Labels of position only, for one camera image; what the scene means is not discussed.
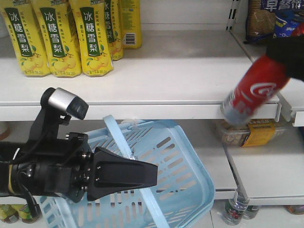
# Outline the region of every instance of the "yellow bottle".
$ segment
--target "yellow bottle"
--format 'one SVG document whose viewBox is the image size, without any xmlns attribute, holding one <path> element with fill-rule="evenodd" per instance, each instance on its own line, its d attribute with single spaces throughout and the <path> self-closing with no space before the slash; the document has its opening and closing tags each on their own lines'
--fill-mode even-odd
<svg viewBox="0 0 304 228">
<path fill-rule="evenodd" d="M 123 58 L 122 33 L 119 19 L 118 0 L 105 0 L 105 25 L 110 50 L 114 61 Z"/>
<path fill-rule="evenodd" d="M 49 75 L 47 53 L 29 0 L 1 0 L 0 11 L 23 73 L 28 77 Z"/>
<path fill-rule="evenodd" d="M 143 44 L 140 0 L 119 0 L 123 48 L 140 48 Z"/>
<path fill-rule="evenodd" d="M 75 21 L 67 0 L 31 0 L 46 45 L 49 67 L 57 77 L 82 73 Z"/>
<path fill-rule="evenodd" d="M 105 29 L 104 0 L 70 0 L 76 21 L 83 72 L 103 76 L 113 70 Z"/>
</svg>

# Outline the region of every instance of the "blue package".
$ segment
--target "blue package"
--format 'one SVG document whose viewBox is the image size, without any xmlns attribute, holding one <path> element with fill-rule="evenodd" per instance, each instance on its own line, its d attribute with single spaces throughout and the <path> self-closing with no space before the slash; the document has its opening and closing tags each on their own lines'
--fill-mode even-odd
<svg viewBox="0 0 304 228">
<path fill-rule="evenodd" d="M 304 22 L 303 12 L 282 10 L 275 13 L 274 38 L 290 37 L 292 32 Z"/>
<path fill-rule="evenodd" d="M 304 0 L 261 0 L 261 10 L 304 10 Z"/>
</svg>

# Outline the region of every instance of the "bottled drink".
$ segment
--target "bottled drink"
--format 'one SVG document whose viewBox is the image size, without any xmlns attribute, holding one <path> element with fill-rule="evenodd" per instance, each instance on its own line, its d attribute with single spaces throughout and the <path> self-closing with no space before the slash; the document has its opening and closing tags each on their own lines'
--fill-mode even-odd
<svg viewBox="0 0 304 228">
<path fill-rule="evenodd" d="M 243 218 L 247 220 L 253 219 L 260 210 L 260 207 L 261 206 L 248 206 L 248 208 L 245 210 Z"/>
<path fill-rule="evenodd" d="M 0 220 L 5 223 L 14 223 L 19 219 L 18 212 L 9 204 L 0 205 Z"/>
<path fill-rule="evenodd" d="M 285 208 L 294 215 L 304 215 L 304 205 L 288 205 Z"/>
<path fill-rule="evenodd" d="M 25 205 L 24 204 L 12 204 L 11 206 L 18 212 L 19 217 L 21 218 L 22 222 L 24 222 L 24 223 L 33 223 L 40 216 L 40 215 L 38 215 L 37 217 L 32 217 L 27 204 L 25 204 Z"/>
<path fill-rule="evenodd" d="M 242 220 L 245 210 L 248 207 L 246 199 L 241 191 L 238 190 L 236 199 L 229 199 L 225 204 L 223 220 L 231 226 L 237 225 Z"/>
</svg>

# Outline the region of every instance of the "packaged food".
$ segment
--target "packaged food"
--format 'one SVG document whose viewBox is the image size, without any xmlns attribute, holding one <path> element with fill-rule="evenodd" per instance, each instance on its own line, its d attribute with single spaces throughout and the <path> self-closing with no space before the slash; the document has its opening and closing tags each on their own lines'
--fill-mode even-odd
<svg viewBox="0 0 304 228">
<path fill-rule="evenodd" d="M 271 38 L 275 30 L 276 15 L 263 8 L 263 0 L 248 1 L 246 40 L 261 43 Z"/>
<path fill-rule="evenodd" d="M 304 11 L 281 10 L 275 13 L 274 38 L 290 37 L 304 23 Z"/>
<path fill-rule="evenodd" d="M 281 118 L 279 122 L 272 119 L 255 119 L 243 127 L 234 127 L 225 120 L 215 121 L 216 134 L 226 146 L 260 146 L 282 135 L 290 126 Z"/>
<path fill-rule="evenodd" d="M 280 10 L 303 10 L 304 0 L 249 0 L 246 40 L 266 43 L 275 31 L 276 14 Z"/>
</svg>

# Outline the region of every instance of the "black cable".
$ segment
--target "black cable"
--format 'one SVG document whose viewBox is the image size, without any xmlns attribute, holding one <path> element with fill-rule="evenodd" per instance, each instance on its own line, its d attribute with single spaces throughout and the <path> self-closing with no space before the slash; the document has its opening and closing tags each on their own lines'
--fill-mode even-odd
<svg viewBox="0 0 304 228">
<path fill-rule="evenodd" d="M 28 208 L 29 208 L 29 211 L 30 211 L 32 217 L 35 218 L 35 217 L 37 217 L 37 216 L 39 216 L 41 214 L 40 207 L 37 204 L 37 202 L 36 202 L 35 198 L 33 197 L 33 195 L 23 185 L 22 179 L 21 179 L 21 176 L 20 176 L 21 174 L 25 174 L 26 175 L 26 172 L 23 172 L 22 170 L 25 167 L 29 166 L 29 165 L 30 164 L 26 164 L 26 165 L 21 166 L 21 168 L 18 169 L 16 176 L 17 176 L 18 187 L 19 187 L 20 191 L 22 192 L 24 199 L 27 201 Z"/>
<path fill-rule="evenodd" d="M 17 159 L 10 160 L 9 164 L 13 164 L 14 165 L 14 164 L 21 164 L 21 163 L 23 163 L 25 159 L 27 159 L 29 156 L 31 156 L 31 154 L 33 153 L 33 151 L 40 145 L 41 141 L 49 133 L 49 131 L 52 129 L 52 127 L 55 124 L 58 124 L 58 122 L 56 122 L 56 123 L 48 126 L 47 130 L 39 137 L 39 139 L 36 141 L 36 143 L 34 144 L 34 146 L 29 151 L 27 151 L 23 156 L 21 156 L 21 157 L 19 157 Z"/>
</svg>

